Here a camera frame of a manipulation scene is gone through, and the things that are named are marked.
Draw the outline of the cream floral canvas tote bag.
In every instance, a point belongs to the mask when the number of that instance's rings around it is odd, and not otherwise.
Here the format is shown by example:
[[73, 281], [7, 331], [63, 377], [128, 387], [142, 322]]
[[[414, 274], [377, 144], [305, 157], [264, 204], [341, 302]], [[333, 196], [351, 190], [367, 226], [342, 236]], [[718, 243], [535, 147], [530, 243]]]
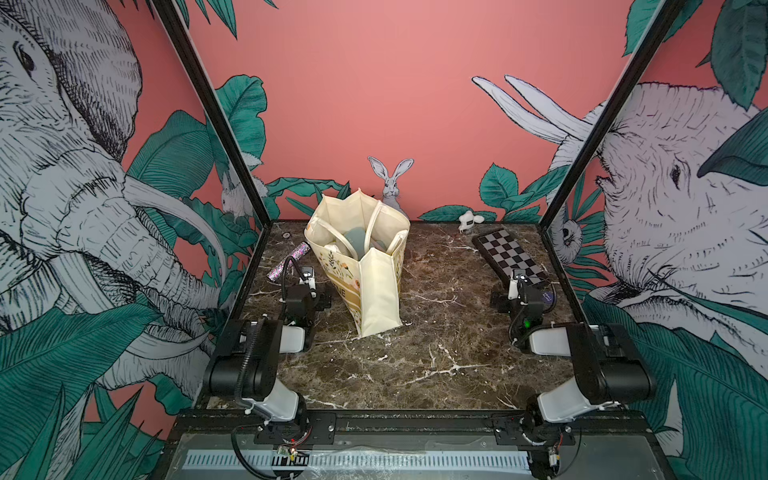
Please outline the cream floral canvas tote bag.
[[305, 239], [368, 337], [402, 326], [400, 279], [410, 221], [399, 210], [358, 190], [325, 196], [304, 230]]

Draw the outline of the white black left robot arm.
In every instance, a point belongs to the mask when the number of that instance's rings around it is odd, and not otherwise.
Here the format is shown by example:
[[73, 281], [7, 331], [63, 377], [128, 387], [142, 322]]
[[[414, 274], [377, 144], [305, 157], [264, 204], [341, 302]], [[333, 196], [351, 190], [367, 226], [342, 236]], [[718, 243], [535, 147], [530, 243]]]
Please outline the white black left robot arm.
[[331, 304], [328, 288], [293, 285], [284, 292], [279, 316], [264, 314], [227, 328], [206, 368], [203, 392], [233, 401], [264, 421], [305, 428], [306, 402], [278, 379], [278, 366], [282, 355], [310, 350], [317, 314]]

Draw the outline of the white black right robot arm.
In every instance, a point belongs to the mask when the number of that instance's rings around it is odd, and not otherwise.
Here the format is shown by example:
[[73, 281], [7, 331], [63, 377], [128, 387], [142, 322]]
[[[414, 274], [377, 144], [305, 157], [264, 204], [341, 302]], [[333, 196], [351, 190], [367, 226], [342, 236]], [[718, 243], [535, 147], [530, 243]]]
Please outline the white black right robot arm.
[[518, 276], [506, 291], [491, 293], [490, 305], [510, 318], [510, 343], [524, 353], [570, 360], [573, 375], [533, 397], [525, 419], [538, 427], [569, 423], [597, 410], [649, 400], [656, 393], [645, 360], [619, 324], [549, 323], [544, 292]]

